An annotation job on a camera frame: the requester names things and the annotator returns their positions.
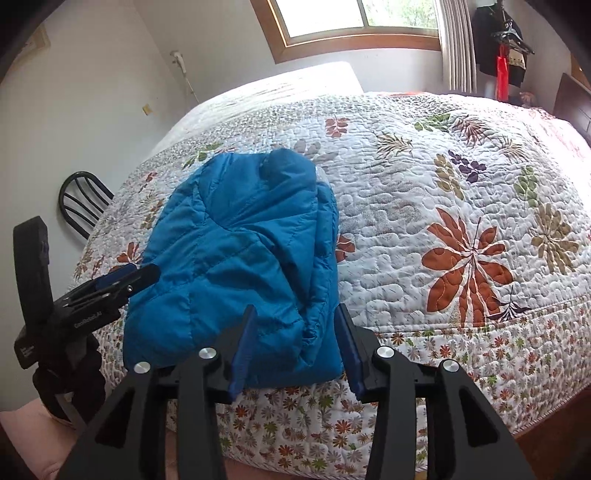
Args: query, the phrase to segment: blue gripper pad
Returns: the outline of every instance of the blue gripper pad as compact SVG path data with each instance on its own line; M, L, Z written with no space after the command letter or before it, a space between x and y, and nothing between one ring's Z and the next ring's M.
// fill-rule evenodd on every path
M349 388L360 400L366 393L363 383L363 360L360 357L357 345L351 333L354 327L351 316L344 304L337 306L335 310L335 335L339 344L340 356L343 359Z
M96 279L96 289L102 290L103 288L110 287L113 283L118 282L123 277L135 272L136 270L137 267L133 263L128 263L117 270L113 270L111 273L107 273L107 275L103 275Z
M232 401L236 400L238 394L244 389L248 367L256 347L257 318L256 308L253 305L247 306L242 316L242 323L244 324L242 336L232 358L232 380L228 388Z

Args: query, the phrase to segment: white curtain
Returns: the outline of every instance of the white curtain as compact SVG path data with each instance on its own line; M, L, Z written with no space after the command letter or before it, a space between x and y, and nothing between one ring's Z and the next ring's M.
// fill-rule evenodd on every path
M446 86L450 90L476 93L476 59L467 1L434 2Z

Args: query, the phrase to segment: clothes hanger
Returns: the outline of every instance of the clothes hanger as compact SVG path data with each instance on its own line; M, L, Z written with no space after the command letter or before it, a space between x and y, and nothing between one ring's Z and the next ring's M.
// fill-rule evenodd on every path
M505 26L504 30L494 33L493 37L495 37L497 42L504 43L513 50L526 55L535 55L534 49L525 43L523 38L517 33L517 30L513 26L513 20L507 19L503 3L504 0L497 0L495 4L491 5L492 13L496 15L499 21Z
M493 34L495 40L499 43L508 45L513 50L517 50L527 55L535 55L535 51L531 48L523 38L517 33L513 26L513 20L507 20L505 22L505 29L503 31Z

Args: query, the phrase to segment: wooden floor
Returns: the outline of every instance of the wooden floor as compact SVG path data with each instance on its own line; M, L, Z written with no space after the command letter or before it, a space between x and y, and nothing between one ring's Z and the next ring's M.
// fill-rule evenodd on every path
M566 470L580 463L591 442L591 387L539 425L517 435L517 443L538 480L565 480ZM591 471L580 480L591 478Z

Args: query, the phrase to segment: cable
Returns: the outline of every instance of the cable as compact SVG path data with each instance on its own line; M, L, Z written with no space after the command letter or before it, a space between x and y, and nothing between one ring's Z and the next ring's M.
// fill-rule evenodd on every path
M172 52L170 52L170 55L172 57L174 57L173 63L178 65L178 67L181 69L181 72L183 74L183 78L185 79L185 82L189 86L189 93L191 93L195 97L195 100L197 100L197 104L199 104L200 102L199 102L199 99L197 98L197 95L195 94L195 90L193 90L193 87L191 86L191 82L189 82L189 79L187 78L187 69L184 64L183 55L178 50L173 50Z

